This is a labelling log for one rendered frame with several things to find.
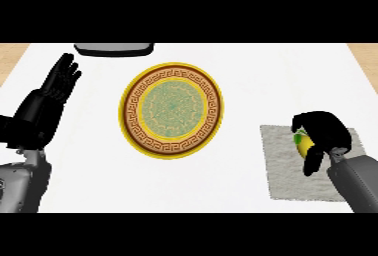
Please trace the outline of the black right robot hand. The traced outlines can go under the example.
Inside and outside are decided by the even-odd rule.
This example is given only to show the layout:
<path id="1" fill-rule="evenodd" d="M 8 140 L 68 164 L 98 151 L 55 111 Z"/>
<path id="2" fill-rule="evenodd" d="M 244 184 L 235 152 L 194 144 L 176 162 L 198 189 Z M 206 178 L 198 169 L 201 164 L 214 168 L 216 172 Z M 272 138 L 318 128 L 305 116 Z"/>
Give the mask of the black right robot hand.
<path id="1" fill-rule="evenodd" d="M 325 111 L 312 111 L 296 115 L 291 131 L 296 132 L 300 128 L 305 128 L 315 143 L 307 150 L 303 167 L 305 175 L 310 176 L 319 171 L 324 154 L 330 154 L 334 149 L 341 154 L 350 152 L 352 135 L 337 116 Z"/>

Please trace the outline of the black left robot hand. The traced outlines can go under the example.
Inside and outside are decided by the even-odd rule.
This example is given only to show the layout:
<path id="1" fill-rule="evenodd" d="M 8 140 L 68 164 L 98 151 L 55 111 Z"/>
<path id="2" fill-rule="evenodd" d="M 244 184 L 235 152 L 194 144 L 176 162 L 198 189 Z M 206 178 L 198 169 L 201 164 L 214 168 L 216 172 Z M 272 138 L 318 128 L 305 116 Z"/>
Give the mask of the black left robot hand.
<path id="1" fill-rule="evenodd" d="M 42 87 L 27 95 L 15 115 L 0 115 L 0 143 L 11 149 L 43 150 L 51 143 L 80 76 L 74 55 L 64 53 Z"/>

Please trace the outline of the yellow lemon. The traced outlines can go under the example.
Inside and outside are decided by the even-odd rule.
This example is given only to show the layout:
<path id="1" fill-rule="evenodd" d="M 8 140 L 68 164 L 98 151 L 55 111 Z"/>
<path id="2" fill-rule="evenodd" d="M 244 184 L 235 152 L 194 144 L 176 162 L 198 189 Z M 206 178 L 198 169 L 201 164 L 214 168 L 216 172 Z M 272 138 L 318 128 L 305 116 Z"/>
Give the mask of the yellow lemon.
<path id="1" fill-rule="evenodd" d="M 310 137 L 306 134 L 297 133 L 294 135 L 294 143 L 297 147 L 297 151 L 302 157 L 307 156 L 307 151 L 310 147 L 315 145 Z"/>

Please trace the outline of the grey placemat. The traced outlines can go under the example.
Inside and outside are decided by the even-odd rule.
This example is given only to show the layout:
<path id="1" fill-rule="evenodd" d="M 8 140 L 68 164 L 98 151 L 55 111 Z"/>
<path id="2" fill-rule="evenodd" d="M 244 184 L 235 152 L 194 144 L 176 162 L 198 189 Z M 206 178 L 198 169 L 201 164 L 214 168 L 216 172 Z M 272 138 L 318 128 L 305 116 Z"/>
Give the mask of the grey placemat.
<path id="1" fill-rule="evenodd" d="M 290 126 L 262 125 L 269 194 L 272 199 L 343 202 L 328 178 L 330 156 L 324 155 L 321 169 L 309 177 L 303 174 L 300 156 Z"/>

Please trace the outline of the yellow patterned plate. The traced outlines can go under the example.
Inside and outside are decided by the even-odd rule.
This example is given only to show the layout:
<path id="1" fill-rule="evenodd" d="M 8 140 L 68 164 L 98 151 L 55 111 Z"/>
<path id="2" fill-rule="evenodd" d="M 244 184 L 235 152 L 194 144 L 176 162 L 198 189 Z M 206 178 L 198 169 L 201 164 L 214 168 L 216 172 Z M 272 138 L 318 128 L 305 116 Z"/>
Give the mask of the yellow patterned plate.
<path id="1" fill-rule="evenodd" d="M 141 153 L 178 159 L 209 144 L 223 113 L 223 95 L 210 74 L 188 63 L 167 62 L 149 67 L 124 90 L 120 128 Z"/>

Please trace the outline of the grey and black appliance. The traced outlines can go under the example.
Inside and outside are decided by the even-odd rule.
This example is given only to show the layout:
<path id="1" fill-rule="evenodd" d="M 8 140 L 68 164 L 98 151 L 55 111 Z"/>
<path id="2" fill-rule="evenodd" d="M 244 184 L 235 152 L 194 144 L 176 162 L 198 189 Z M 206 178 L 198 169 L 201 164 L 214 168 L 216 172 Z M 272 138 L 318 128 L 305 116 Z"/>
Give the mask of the grey and black appliance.
<path id="1" fill-rule="evenodd" d="M 76 43 L 74 48 L 85 56 L 135 57 L 147 56 L 154 50 L 152 43 Z"/>

